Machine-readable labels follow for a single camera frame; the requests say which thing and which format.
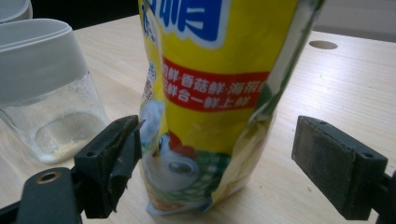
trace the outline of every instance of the round hole in table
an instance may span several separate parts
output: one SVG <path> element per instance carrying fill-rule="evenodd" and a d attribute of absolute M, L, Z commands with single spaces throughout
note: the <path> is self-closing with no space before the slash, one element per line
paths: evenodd
<path fill-rule="evenodd" d="M 309 42 L 309 45 L 317 49 L 337 49 L 338 46 L 332 42 L 324 40 L 313 40 Z"/>

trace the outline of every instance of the gray wall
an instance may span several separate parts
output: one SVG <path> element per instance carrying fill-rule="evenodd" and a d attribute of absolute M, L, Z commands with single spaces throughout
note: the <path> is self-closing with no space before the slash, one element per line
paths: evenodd
<path fill-rule="evenodd" d="M 396 0 L 325 0 L 314 31 L 396 43 Z"/>

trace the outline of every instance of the seasoning package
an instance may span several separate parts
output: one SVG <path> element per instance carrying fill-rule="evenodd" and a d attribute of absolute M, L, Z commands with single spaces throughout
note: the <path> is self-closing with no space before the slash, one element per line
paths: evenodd
<path fill-rule="evenodd" d="M 241 189 L 321 0 L 139 0 L 142 176 L 157 215 Z"/>

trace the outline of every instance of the table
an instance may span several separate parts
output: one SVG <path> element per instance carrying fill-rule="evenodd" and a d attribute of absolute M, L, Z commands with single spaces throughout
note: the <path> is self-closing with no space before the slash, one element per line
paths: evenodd
<path fill-rule="evenodd" d="M 75 31 L 110 120 L 138 114 L 148 70 L 137 16 Z M 323 119 L 389 158 L 396 166 L 396 44 L 313 32 L 277 108 L 276 121 L 250 182 L 207 213 L 166 217 L 146 212 L 148 196 L 136 168 L 109 219 L 84 223 L 349 223 L 291 159 L 299 115 Z M 52 166 L 32 161 L 0 122 L 0 207 L 21 197 L 24 181 Z M 55 166 L 72 167 L 72 160 Z M 375 223 L 372 212 L 369 222 Z"/>

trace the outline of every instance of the jar lid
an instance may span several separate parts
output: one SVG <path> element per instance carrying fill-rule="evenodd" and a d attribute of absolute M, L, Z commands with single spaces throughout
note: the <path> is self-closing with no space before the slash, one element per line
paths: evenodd
<path fill-rule="evenodd" d="M 0 24 L 0 106 L 54 91 L 88 73 L 72 28 L 34 19 Z"/>
<path fill-rule="evenodd" d="M 0 1 L 0 23 L 29 20 L 32 17 L 32 4 L 29 0 Z"/>

